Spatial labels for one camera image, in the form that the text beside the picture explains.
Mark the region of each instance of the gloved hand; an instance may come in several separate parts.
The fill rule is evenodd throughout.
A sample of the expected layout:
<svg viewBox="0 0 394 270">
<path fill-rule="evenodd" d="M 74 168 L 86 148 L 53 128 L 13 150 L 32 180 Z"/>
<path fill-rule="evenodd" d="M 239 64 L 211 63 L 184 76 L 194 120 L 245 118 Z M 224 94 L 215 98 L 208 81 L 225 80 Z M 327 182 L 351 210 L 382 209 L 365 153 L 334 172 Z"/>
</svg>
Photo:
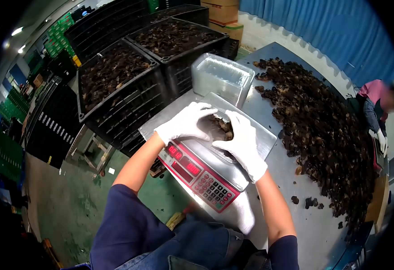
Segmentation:
<svg viewBox="0 0 394 270">
<path fill-rule="evenodd" d="M 210 107 L 211 105 L 207 103 L 191 102 L 170 121 L 157 127 L 154 131 L 158 133 L 166 146 L 171 140 L 179 137 L 194 136 L 203 140 L 209 140 L 209 136 L 197 127 L 197 122 L 200 118 L 213 115 L 218 111 L 217 109 L 207 109 Z"/>
<path fill-rule="evenodd" d="M 377 138 L 378 142 L 380 143 L 380 151 L 384 153 L 384 151 L 386 150 L 386 139 L 384 138 L 381 128 L 379 128 L 377 131 Z"/>
<path fill-rule="evenodd" d="M 387 145 L 387 137 L 384 137 L 384 141 L 385 141 L 385 143 L 386 143 L 386 148 L 385 148 L 385 150 L 384 150 L 383 157 L 385 158 L 386 155 L 387 155 L 387 149 L 389 148 L 389 146 Z"/>
<path fill-rule="evenodd" d="M 235 111 L 226 111 L 233 127 L 231 141 L 214 141 L 213 146 L 229 151 L 242 167 L 247 171 L 253 184 L 255 184 L 267 169 L 266 162 L 257 151 L 255 127 L 243 115 Z"/>
</svg>

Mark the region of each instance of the crate of dried mushroom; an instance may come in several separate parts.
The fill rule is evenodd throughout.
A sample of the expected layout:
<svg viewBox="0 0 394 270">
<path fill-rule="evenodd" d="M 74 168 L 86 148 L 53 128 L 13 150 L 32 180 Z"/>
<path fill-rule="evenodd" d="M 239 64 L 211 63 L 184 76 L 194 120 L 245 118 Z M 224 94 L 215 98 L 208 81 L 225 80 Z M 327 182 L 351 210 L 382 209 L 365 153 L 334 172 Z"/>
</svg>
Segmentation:
<svg viewBox="0 0 394 270">
<path fill-rule="evenodd" d="M 191 90 L 191 64 L 198 57 L 204 53 L 228 56 L 227 34 L 181 19 L 164 19 L 126 38 L 161 63 L 173 99 Z"/>
<path fill-rule="evenodd" d="M 167 105 L 160 64 L 125 39 L 86 62 L 77 77 L 80 122 L 119 150 Z"/>
</svg>

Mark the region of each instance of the navy sleeve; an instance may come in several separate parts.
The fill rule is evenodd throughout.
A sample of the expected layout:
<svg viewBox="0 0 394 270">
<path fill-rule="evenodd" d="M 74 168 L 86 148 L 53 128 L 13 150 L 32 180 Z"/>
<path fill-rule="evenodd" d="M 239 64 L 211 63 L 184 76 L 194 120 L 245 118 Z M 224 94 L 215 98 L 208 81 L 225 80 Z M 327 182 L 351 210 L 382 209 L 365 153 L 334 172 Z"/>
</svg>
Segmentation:
<svg viewBox="0 0 394 270">
<path fill-rule="evenodd" d="M 267 252 L 273 270 L 298 270 L 298 239 L 286 235 L 276 240 Z"/>
<path fill-rule="evenodd" d="M 113 270 L 154 251 L 173 236 L 129 187 L 116 184 L 108 192 L 103 221 L 92 244 L 92 269 Z"/>
</svg>

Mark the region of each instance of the worker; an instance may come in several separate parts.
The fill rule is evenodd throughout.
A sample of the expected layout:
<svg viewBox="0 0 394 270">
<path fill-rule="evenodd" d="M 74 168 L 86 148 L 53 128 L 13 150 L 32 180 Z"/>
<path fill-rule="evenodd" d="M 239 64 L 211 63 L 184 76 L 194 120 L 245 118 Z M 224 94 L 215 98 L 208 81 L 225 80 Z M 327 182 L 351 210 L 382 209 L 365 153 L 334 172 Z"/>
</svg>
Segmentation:
<svg viewBox="0 0 394 270">
<path fill-rule="evenodd" d="M 376 79 L 362 86 L 356 95 L 359 109 L 363 115 L 359 117 L 366 122 L 378 138 L 380 151 L 383 156 L 387 154 L 387 114 L 394 114 L 394 82 L 388 87 L 383 80 Z"/>
<path fill-rule="evenodd" d="M 240 261 L 237 256 L 250 250 L 244 247 L 248 240 L 244 240 L 241 233 L 218 223 L 197 221 L 189 215 L 170 231 L 137 197 L 159 152 L 171 140 L 180 137 L 209 140 L 209 136 L 197 127 L 197 122 L 216 112 L 217 109 L 209 104 L 192 102 L 157 127 L 124 165 L 110 188 L 103 221 L 92 244 L 93 270 L 204 270 L 245 266 L 244 263 L 240 267 L 234 265 Z M 215 141 L 213 146 L 229 151 L 246 170 L 257 187 L 267 224 L 269 251 L 248 254 L 256 266 L 251 269 L 268 264 L 273 270 L 299 269 L 296 231 L 289 207 L 257 152 L 255 128 L 237 112 L 226 111 L 226 115 L 232 123 L 234 138 Z"/>
</svg>

